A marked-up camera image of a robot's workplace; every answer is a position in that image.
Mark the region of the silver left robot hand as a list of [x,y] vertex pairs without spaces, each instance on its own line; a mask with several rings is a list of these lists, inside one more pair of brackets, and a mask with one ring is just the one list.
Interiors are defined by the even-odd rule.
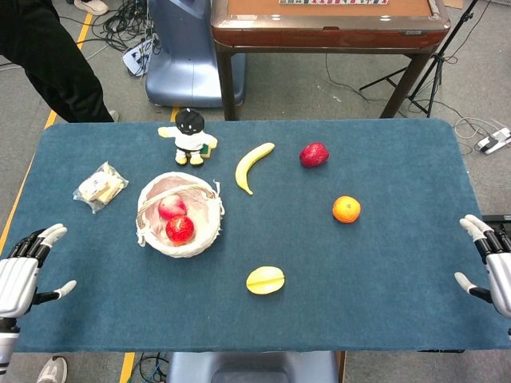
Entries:
[[50,291],[37,292],[41,269],[53,245],[67,233],[57,223],[32,232],[14,245],[6,259],[1,261],[1,317],[18,319],[33,305],[64,298],[76,287],[75,280]]

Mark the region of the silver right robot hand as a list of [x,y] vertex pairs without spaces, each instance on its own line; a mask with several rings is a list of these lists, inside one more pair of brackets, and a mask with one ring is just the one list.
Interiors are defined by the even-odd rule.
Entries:
[[490,222],[493,226],[475,215],[465,215],[459,220],[481,256],[489,289],[473,284],[462,272],[456,272],[454,277],[467,294],[493,304],[500,315],[510,318],[510,232],[504,229],[504,221],[491,219]]

